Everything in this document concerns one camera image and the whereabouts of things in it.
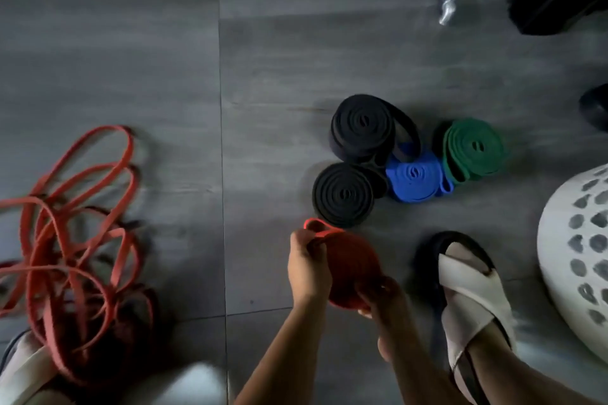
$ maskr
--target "sandal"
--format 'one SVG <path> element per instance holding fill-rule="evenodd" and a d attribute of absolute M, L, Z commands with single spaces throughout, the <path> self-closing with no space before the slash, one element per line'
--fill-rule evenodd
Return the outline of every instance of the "sandal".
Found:
<path fill-rule="evenodd" d="M 435 234 L 420 253 L 418 262 L 425 263 L 434 307 L 441 313 L 452 381 L 469 402 L 489 405 L 466 348 L 495 322 L 515 350 L 513 313 L 494 263 L 476 241 L 454 231 Z"/>

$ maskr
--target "floor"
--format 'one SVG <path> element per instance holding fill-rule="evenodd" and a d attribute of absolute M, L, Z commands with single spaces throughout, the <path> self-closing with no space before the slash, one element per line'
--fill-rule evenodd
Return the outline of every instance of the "floor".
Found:
<path fill-rule="evenodd" d="M 129 217 L 143 223 L 144 279 L 178 322 L 176 356 L 215 372 L 200 402 L 224 403 L 289 313 L 288 235 L 313 215 L 312 182 L 335 160 L 326 133 L 338 103 L 375 94 L 427 134 L 446 117 L 487 120 L 510 151 L 502 174 L 420 205 L 382 200 L 358 232 L 402 281 L 422 237 L 471 234 L 505 282 L 521 357 L 608 403 L 608 367 L 552 308 L 536 262 L 551 193 L 606 162 L 608 136 L 579 117 L 577 99 L 605 82 L 608 17 L 531 38 L 505 0 L 459 0 L 448 28 L 436 1 L 0 0 L 0 196 L 25 194 L 86 130 L 133 127 L 143 187 Z M 122 145 L 105 138 L 73 169 Z M 4 259 L 19 254 L 16 218 L 0 223 Z M 439 360 L 429 310 L 414 308 Z M 0 341 L 23 324 L 1 320 Z M 329 309 L 314 403 L 400 403 L 375 336 Z"/>

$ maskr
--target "person's left hand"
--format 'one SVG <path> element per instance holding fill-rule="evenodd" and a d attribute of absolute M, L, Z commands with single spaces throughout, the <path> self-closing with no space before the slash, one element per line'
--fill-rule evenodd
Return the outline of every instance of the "person's left hand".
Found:
<path fill-rule="evenodd" d="M 287 272 L 294 295 L 294 306 L 306 301 L 326 301 L 331 290 L 331 273 L 324 244 L 308 250 L 314 232 L 298 229 L 291 233 Z"/>

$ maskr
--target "blue band loop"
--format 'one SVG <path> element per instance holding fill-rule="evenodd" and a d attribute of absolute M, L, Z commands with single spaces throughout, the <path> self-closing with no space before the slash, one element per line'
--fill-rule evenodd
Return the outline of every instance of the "blue band loop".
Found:
<path fill-rule="evenodd" d="M 409 154 L 408 143 L 399 148 Z M 401 162 L 391 155 L 386 165 L 386 176 L 397 200 L 406 203 L 425 202 L 433 197 L 450 194 L 453 183 L 446 178 L 441 163 L 430 150 L 422 152 L 414 162 Z"/>

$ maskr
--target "green band loop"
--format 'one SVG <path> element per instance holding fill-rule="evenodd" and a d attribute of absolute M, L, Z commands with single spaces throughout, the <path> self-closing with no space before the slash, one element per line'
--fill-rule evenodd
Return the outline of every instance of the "green band loop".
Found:
<path fill-rule="evenodd" d="M 454 184 L 496 173 L 505 156 L 498 133 L 477 119 L 453 121 L 443 136 L 443 169 Z"/>

